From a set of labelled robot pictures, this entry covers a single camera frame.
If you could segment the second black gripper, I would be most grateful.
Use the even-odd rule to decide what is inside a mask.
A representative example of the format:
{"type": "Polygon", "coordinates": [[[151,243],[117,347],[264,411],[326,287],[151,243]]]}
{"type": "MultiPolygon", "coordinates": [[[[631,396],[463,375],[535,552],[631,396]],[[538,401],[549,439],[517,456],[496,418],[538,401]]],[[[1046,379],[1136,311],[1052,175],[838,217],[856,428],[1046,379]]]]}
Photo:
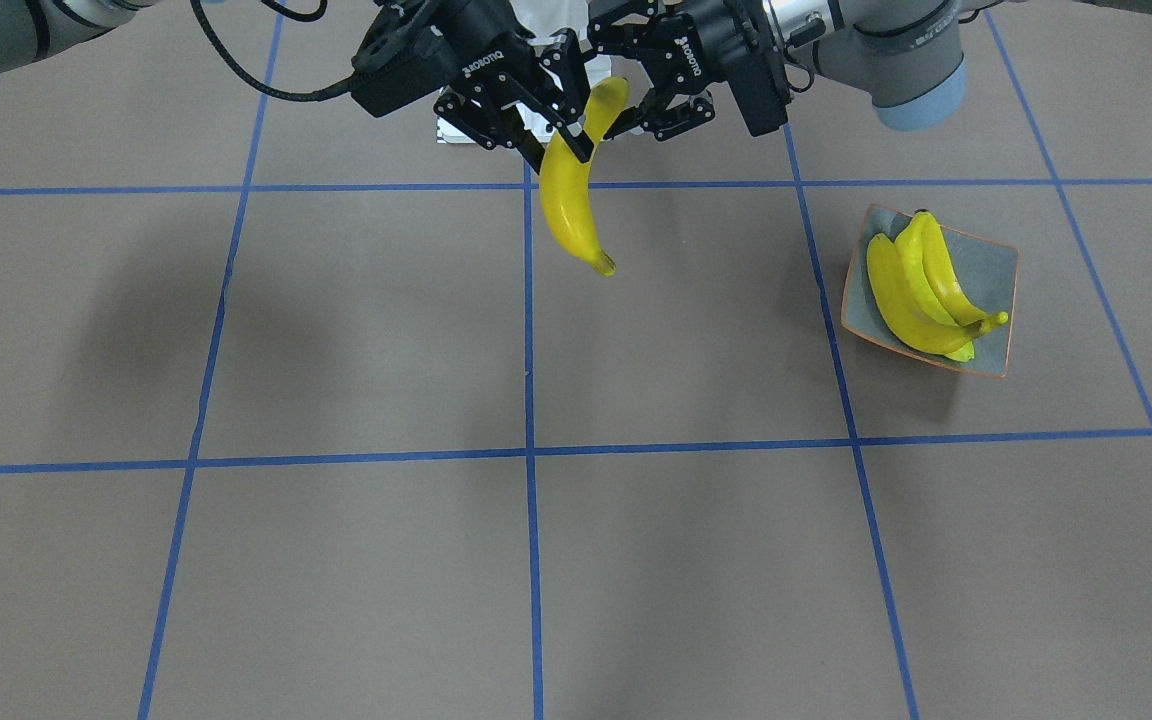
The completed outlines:
{"type": "Polygon", "coordinates": [[[353,56],[349,96],[371,118],[384,118],[420,97],[495,73],[495,103],[486,94],[448,88],[433,109],[440,120],[485,150],[517,151],[541,169],[545,149],[526,129],[521,109],[535,111],[579,161],[593,156],[584,129],[590,96],[584,55],[573,29],[550,44],[531,44],[508,1],[378,1],[353,56]]]}

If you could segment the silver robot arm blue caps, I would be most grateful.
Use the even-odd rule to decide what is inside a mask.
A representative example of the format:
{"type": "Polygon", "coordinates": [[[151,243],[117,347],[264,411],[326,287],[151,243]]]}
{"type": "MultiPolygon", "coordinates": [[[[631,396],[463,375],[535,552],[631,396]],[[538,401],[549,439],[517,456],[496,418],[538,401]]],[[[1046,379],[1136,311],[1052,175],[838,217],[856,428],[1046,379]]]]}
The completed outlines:
{"type": "Polygon", "coordinates": [[[657,141],[708,122],[710,88],[723,85],[751,136],[787,123],[788,105],[814,81],[867,94],[884,126],[915,131],[952,115],[965,94],[960,28],[986,1],[590,1],[579,35],[526,32],[507,1],[444,1],[435,38],[462,68],[444,83],[434,109],[484,149],[513,149],[539,168],[543,142],[586,161],[594,143],[639,131],[657,141]],[[617,56],[639,65],[641,100],[596,129],[586,65],[617,56]]]}

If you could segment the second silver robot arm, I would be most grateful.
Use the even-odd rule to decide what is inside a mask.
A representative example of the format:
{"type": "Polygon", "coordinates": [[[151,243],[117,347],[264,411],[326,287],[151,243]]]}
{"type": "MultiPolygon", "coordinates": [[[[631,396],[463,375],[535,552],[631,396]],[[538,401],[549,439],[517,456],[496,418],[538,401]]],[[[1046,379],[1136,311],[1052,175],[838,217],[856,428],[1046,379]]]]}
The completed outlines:
{"type": "MultiPolygon", "coordinates": [[[[493,79],[526,92],[543,85],[532,36],[507,1],[380,1],[348,76],[306,92],[273,88],[247,71],[221,41],[204,3],[189,8],[234,76],[287,103],[349,94],[369,114],[384,118],[439,88],[471,94],[493,79]]],[[[0,74],[96,40],[146,10],[146,1],[0,1],[0,74]]]]}

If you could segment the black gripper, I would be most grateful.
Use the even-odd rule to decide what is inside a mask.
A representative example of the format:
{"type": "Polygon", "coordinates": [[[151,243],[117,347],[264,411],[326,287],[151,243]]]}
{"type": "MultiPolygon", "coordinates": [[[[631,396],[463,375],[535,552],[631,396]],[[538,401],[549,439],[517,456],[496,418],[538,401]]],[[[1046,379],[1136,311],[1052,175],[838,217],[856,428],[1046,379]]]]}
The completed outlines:
{"type": "Polygon", "coordinates": [[[749,135],[787,122],[791,90],[759,1],[590,1],[588,37],[599,54],[660,67],[660,103],[622,105],[602,141],[670,141],[717,118],[710,85],[727,85],[749,135]]]}

